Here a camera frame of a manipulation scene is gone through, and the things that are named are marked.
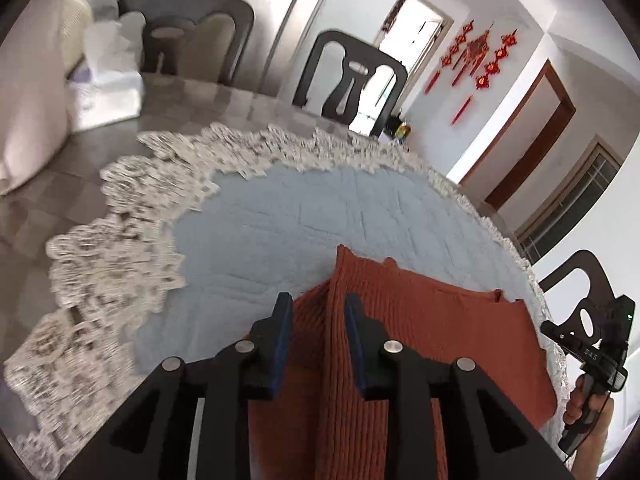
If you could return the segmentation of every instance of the window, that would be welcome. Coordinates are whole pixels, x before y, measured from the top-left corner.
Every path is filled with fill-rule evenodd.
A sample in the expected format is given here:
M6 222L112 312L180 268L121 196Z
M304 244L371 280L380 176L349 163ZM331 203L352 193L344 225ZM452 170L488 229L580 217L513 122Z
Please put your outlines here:
M446 22L421 0L398 0L387 21L392 21L392 25L388 32L380 30L375 44L382 52L405 66L409 84L412 76L424 67L424 59L444 30ZM369 135L391 93L395 79L394 72L388 66L381 66L376 70L362 91L358 115L350 125L351 130Z
M616 159L600 143L596 143L569 185L518 237L531 263L547 254L576 226L604 193L619 169L620 164Z

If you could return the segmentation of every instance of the red tassel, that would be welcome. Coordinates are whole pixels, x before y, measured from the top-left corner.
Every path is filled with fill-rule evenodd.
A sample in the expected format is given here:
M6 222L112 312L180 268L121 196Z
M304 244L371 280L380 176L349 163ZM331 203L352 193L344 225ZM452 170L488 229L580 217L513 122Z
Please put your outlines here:
M482 65L482 62L484 61L485 57L486 57L486 52L478 58L478 61L476 61L476 64L474 65L474 69L471 71L471 74L469 74L471 77L474 76L474 74L476 73L480 65Z
M458 75L456 76L456 78L453 80L453 83L451 83L451 86L455 86L458 84L458 81L460 81L460 78L462 77L463 73L465 73L466 67L469 65L469 62L467 61L463 67L460 69L460 72L458 72Z
M433 88L433 85L436 84L436 81L438 80L439 77L440 77L440 70L436 70L436 73L433 74L431 81L429 81L429 84L424 89L425 94L428 94L431 91L431 89Z
M466 53L468 52L468 48L466 48L465 50L462 51L462 54L460 54L460 57L458 58L458 60L456 61L455 65L453 66L453 70L456 69L456 67L458 66L458 63L460 63L460 61L462 61L462 58L465 57L466 58Z
M473 98L472 95L469 96L469 99L467 99L465 101L465 103L462 105L462 108L460 108L460 111L456 114L456 116L453 118L453 120L451 121L451 126L453 126L454 124L456 124L456 122L458 122L458 119L460 118L460 115L462 115L462 112L464 112L466 110L466 107L469 106L469 103L471 102L471 99Z

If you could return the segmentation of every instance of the rust-colored sweater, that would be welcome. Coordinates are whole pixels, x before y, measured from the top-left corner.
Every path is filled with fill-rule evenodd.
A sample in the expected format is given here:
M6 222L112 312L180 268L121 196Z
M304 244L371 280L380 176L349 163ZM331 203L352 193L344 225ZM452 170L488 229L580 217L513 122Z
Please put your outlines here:
M536 428L556 411L546 354L523 301L472 292L379 264L338 247L332 278L298 298L283 387L250 404L250 431L264 480L382 480L386 401L364 402L351 375L344 295L423 357L473 358ZM440 424L433 401L434 421ZM447 477L438 430L438 476Z

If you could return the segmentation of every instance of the person's forearm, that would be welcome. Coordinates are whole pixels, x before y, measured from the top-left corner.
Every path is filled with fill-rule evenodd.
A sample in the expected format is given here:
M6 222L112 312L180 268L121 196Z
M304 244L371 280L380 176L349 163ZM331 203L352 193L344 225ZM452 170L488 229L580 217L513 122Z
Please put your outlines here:
M607 433L592 434L580 445L571 468L576 480L595 480L606 439Z

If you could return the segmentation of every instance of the firecracker string decoration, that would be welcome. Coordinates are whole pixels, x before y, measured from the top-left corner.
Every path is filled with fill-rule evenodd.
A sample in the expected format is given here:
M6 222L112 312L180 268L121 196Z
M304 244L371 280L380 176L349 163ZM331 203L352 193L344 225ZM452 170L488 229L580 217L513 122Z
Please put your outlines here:
M462 27L462 34L456 36L456 43L452 44L449 47L449 53L446 56L440 58L440 63L442 68L451 66L453 63L453 56L455 56L460 51L460 45L466 43L466 35L474 30L474 20L471 20L464 27ZM429 81L428 85L424 88L424 93L428 94L433 86L436 84L436 81L440 77L440 70L436 70L435 74Z
M512 46L518 44L518 41L516 40L516 32L517 31L518 30L516 29L511 34L507 34L507 35L501 37L502 46L498 50L494 51L494 60L490 61L489 63L487 63L484 66L484 73L482 75L476 76L476 89L477 90L484 90L485 88L489 88L490 76L500 73L500 66L498 65L500 60L509 56L509 47L512 47ZM484 40L486 40L486 37L488 36L488 33L489 33L489 31L486 31L485 34L480 36L480 38L478 38L477 40L471 41L468 44L467 49L470 49L472 46L475 49L473 52L470 52L470 53L466 54L467 58L469 58L471 56L476 60L475 65L471 70L471 75L472 76L476 73L476 71L478 70L478 68L480 67L482 62L484 61L484 58L486 57L486 54L489 51L489 46L486 43L486 41L484 41L484 46L482 47L482 54L479 55L477 53L478 44L474 44L474 43L478 42L483 37L484 37ZM465 65L462 67L462 69L460 70L460 73L453 80L452 86L455 86L456 83L460 80L460 76L465 71L465 68L466 68L468 63L469 62L467 61L465 63ZM471 94L466 99L465 103L462 105L462 108L460 108L460 110L455 115L455 117L453 117L453 120L451 121L451 125L452 126L454 124L456 124L456 122L458 122L458 119L460 118L462 113L468 108L468 106L471 103L472 99L473 99L473 94Z

